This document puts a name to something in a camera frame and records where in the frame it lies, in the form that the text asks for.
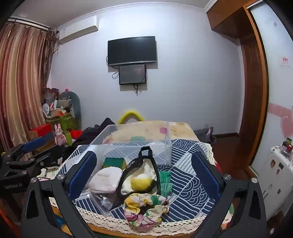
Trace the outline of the bagged steel wool scrubber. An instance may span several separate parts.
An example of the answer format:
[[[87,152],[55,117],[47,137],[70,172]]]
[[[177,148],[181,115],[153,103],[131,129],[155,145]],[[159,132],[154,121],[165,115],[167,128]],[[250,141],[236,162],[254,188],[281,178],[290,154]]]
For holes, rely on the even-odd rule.
[[[105,217],[111,216],[111,211],[122,204],[116,193],[90,193],[88,196],[94,207]]]

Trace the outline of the white towel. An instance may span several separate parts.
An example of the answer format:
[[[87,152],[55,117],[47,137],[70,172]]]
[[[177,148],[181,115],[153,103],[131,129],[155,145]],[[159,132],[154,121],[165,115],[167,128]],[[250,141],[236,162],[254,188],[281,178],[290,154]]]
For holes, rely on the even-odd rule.
[[[88,184],[95,194],[114,193],[118,187],[123,171],[118,167],[106,167],[98,171]]]

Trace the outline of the green yellow scrub sponge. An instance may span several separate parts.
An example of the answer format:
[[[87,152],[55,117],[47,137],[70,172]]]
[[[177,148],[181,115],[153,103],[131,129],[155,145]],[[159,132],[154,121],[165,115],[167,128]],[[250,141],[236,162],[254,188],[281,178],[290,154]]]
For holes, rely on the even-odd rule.
[[[117,167],[123,170],[127,167],[127,163],[124,158],[106,157],[103,163],[103,168],[107,167]]]

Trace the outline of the yellow plush toy ball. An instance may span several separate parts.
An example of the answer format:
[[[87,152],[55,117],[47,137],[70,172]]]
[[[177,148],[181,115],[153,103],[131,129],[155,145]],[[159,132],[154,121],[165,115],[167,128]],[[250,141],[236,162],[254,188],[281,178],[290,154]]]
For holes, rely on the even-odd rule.
[[[131,188],[135,192],[148,190],[152,182],[153,179],[147,174],[139,174],[138,176],[133,176],[130,180]]]

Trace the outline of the clear plastic storage box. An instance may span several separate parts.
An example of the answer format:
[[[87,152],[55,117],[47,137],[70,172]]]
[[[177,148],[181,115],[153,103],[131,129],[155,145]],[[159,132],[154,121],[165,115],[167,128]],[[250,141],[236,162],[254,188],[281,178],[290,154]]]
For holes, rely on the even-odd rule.
[[[97,150],[99,159],[105,159],[106,157],[124,158],[128,164],[131,160],[138,157],[142,147],[149,146],[153,151],[153,157],[157,165],[171,164],[172,145],[170,139],[164,141],[130,140],[104,144],[103,139],[113,131],[114,125],[109,125],[91,142],[91,145]]]

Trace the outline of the green knitted cloth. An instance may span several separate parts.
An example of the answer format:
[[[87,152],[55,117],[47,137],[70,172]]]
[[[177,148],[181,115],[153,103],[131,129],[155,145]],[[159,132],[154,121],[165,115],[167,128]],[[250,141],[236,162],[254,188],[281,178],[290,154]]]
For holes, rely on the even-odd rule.
[[[172,194],[173,184],[171,183],[171,171],[160,171],[160,194],[168,197]]]

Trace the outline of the black strap cream bag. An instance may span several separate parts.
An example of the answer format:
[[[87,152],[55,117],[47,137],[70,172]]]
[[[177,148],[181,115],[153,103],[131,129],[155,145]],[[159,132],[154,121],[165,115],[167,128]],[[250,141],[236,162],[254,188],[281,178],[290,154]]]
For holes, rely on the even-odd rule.
[[[147,174],[153,179],[148,190],[135,192],[131,188],[130,180],[133,176]],[[140,149],[138,157],[133,159],[124,169],[118,187],[117,196],[124,200],[133,193],[160,194],[160,176],[153,157],[153,151],[149,146]]]

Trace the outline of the floral fabric scrunchie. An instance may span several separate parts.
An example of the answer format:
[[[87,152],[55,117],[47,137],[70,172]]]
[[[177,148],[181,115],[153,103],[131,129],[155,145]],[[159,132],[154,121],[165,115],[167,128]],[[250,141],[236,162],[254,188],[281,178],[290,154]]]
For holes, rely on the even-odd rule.
[[[158,194],[133,193],[124,200],[124,216],[131,227],[149,230],[162,221],[169,212],[169,201]]]

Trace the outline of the red box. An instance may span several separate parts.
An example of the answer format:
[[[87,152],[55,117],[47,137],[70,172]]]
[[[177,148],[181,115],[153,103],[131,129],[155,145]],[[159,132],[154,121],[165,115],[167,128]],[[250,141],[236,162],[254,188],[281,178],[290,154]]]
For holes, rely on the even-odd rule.
[[[42,137],[52,132],[52,127],[50,124],[46,123],[46,124],[42,124],[38,127],[33,128],[31,132],[36,133],[37,137]]]

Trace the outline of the pink plush rabbit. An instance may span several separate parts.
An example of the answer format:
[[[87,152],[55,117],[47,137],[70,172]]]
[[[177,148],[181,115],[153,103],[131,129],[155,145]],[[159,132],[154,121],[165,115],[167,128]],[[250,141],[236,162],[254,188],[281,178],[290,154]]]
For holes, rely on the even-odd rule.
[[[66,137],[63,134],[63,131],[61,129],[61,125],[59,123],[55,124],[54,128],[55,128],[55,133],[54,133],[55,134],[55,144],[58,146],[65,146],[67,141],[66,141]]]

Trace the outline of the green cardboard box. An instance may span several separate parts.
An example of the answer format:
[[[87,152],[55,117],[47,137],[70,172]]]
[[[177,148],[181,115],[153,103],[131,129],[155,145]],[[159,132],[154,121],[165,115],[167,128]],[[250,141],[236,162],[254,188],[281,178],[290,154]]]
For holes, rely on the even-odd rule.
[[[52,130],[55,130],[55,125],[60,124],[62,130],[79,129],[79,125],[76,119],[71,114],[63,116],[56,116],[53,118],[46,118],[45,122],[51,125]]]

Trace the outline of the white plastic baby fence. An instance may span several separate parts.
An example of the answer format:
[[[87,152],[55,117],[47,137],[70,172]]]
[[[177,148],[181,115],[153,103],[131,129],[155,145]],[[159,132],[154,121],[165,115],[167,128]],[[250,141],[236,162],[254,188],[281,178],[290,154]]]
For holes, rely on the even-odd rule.
[[[258,176],[265,204],[266,219],[277,214],[292,194],[292,153],[274,146]]]

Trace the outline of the black clothes pile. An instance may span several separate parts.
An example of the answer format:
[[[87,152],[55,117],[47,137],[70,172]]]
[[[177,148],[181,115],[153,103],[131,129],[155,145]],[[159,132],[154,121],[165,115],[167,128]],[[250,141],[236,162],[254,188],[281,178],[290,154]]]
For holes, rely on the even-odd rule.
[[[96,124],[94,127],[86,128],[66,151],[72,153],[79,145],[89,145],[109,125],[115,125],[115,123],[106,118],[101,125]]]

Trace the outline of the grey green pillow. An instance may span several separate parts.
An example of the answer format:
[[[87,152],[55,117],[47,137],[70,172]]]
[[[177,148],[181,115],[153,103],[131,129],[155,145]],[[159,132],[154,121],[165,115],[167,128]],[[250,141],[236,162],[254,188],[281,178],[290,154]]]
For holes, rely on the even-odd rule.
[[[72,91],[65,91],[60,94],[60,99],[70,99],[72,102],[75,120],[78,124],[78,129],[81,129],[81,107],[78,95]]]

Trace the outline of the blue white patterned tablecloth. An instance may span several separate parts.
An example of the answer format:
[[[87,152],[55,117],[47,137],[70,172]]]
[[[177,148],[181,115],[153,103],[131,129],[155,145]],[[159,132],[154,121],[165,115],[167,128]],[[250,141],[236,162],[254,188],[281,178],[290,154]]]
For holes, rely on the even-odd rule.
[[[173,184],[172,194],[168,196],[170,210],[163,215],[162,222],[140,232],[127,223],[122,206],[113,209],[111,216],[103,216],[89,199],[89,190],[85,189],[73,203],[93,231],[122,237],[189,237],[199,227],[215,201],[209,198],[192,168],[191,157],[199,152],[215,165],[212,148],[209,144],[187,139],[172,139],[171,145],[171,164],[157,165],[159,171],[171,171]]]

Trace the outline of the striped brown curtain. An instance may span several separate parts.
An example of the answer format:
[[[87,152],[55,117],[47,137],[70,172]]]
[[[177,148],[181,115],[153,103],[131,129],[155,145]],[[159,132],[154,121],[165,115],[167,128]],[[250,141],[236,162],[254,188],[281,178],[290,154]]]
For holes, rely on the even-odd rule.
[[[1,144],[5,150],[28,142],[44,124],[42,103],[57,30],[8,22],[1,30]]]

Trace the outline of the yellow foam arch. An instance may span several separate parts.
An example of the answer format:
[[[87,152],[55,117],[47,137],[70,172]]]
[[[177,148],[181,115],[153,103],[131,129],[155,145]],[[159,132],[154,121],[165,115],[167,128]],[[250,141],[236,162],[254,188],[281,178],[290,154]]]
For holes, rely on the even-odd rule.
[[[143,122],[144,117],[136,110],[125,111],[118,120],[118,124],[125,124],[130,119],[135,119],[137,122]]]

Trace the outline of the beige floral blanket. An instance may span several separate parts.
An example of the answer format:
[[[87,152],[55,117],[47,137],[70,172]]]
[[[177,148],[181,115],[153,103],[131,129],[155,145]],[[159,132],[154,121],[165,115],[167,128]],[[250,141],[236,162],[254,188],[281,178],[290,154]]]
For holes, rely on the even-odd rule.
[[[164,141],[187,139],[199,141],[189,124],[185,122],[166,122],[152,120],[114,125],[114,131],[103,139],[103,143],[123,142],[130,140]]]

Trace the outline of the white wall air conditioner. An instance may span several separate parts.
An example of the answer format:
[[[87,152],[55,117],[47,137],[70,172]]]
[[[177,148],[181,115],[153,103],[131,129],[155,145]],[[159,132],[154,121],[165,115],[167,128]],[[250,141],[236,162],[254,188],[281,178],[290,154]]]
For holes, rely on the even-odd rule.
[[[65,44],[79,37],[97,32],[98,27],[99,19],[96,15],[85,18],[61,29],[59,31],[59,43]]]

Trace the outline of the small black wall monitor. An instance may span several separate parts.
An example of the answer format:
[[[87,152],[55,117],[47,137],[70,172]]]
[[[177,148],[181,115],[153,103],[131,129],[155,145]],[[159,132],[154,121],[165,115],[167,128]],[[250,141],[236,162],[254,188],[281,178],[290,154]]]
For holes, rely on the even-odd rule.
[[[145,84],[146,83],[146,65],[130,64],[119,66],[119,84]]]

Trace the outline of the large black wall television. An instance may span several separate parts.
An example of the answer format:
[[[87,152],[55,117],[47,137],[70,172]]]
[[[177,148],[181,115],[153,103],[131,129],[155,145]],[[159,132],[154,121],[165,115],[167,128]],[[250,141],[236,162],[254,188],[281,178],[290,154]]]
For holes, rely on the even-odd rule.
[[[157,62],[154,36],[130,37],[108,41],[109,66]]]

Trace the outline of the wooden wardrobe frame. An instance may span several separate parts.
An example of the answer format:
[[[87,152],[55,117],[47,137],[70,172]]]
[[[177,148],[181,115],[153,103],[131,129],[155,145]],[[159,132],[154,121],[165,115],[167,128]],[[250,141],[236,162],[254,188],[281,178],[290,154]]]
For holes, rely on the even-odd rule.
[[[240,41],[244,64],[244,107],[236,151],[237,168],[256,174],[252,163],[259,148],[268,108],[268,70],[259,30],[248,6],[253,1],[216,1],[207,11],[211,29]]]

